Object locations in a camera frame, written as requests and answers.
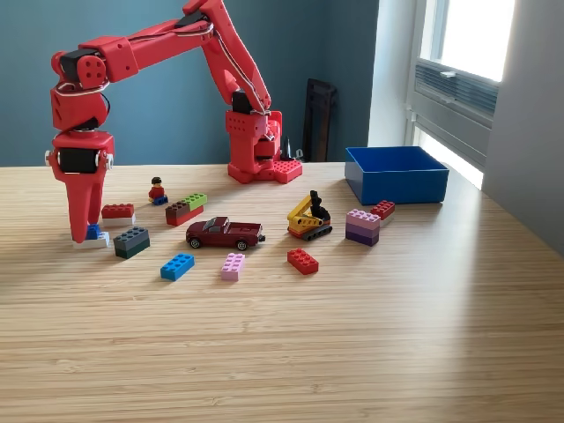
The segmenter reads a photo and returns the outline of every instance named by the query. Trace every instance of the lego excavator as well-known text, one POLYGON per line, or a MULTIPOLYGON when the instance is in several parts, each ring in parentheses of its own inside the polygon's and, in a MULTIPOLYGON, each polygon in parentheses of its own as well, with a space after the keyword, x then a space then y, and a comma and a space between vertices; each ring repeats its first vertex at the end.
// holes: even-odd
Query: lego excavator
POLYGON ((298 206, 288 214, 288 232, 305 241, 329 234, 333 230, 331 217, 321 206, 317 191, 310 191, 298 206))

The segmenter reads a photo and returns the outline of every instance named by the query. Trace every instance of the purple lego brick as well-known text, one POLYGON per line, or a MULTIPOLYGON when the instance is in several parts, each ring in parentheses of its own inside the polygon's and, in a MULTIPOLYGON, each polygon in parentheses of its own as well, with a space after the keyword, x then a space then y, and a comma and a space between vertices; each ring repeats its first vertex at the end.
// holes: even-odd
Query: purple lego brick
POLYGON ((367 238, 366 236, 358 235, 358 234, 355 234, 353 232, 347 231, 347 232, 345 232, 345 238, 347 240, 355 241, 355 242, 358 242, 360 244, 364 244, 364 245, 368 245, 369 247, 372 247, 373 245, 375 245, 380 240, 380 235, 378 234, 374 238, 367 238))
POLYGON ((223 263, 223 267, 221 268, 221 278, 223 280, 239 280, 239 274, 243 269, 244 263, 244 254, 229 254, 227 256, 226 262, 223 263))
POLYGON ((352 232, 354 234, 365 236, 367 238, 374 238, 380 234, 380 227, 376 229, 366 229, 365 227, 353 225, 352 223, 347 223, 345 225, 346 232, 352 232))
POLYGON ((380 217, 376 214, 370 214, 363 210, 354 209, 346 214, 346 223, 375 230, 377 227, 380 227, 380 217))

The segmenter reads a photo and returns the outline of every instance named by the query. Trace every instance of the excavator track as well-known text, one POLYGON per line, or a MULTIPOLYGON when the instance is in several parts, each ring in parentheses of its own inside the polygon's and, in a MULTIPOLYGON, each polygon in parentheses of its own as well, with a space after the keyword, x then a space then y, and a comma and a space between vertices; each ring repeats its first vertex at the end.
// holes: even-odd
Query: excavator track
POLYGON ((317 238, 320 238, 324 235, 330 234, 333 230, 333 226, 331 225, 322 225, 312 229, 311 231, 307 231, 306 233, 301 235, 301 239, 304 241, 312 241, 317 238))

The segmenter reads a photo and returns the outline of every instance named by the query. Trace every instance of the red toy car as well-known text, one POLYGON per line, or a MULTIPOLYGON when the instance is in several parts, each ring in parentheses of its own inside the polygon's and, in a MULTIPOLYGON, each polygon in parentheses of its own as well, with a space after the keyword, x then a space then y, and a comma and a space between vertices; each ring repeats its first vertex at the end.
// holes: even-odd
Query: red toy car
POLYGON ((229 218, 213 218, 207 222, 197 222, 186 231, 186 242, 193 249, 203 245, 214 247, 236 247, 244 251, 266 240, 262 235, 263 226, 259 223, 234 223, 229 218))

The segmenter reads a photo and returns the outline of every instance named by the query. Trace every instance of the car window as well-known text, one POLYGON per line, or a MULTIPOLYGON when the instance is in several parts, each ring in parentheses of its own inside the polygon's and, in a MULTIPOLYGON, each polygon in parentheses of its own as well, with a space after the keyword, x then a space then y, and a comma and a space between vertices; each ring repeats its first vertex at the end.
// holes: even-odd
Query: car window
POLYGON ((207 222, 205 222, 204 230, 206 230, 206 229, 207 229, 208 227, 210 227, 210 226, 213 226, 213 224, 215 223, 215 219, 216 219, 216 218, 213 218, 213 219, 210 219, 210 220, 208 220, 207 222))

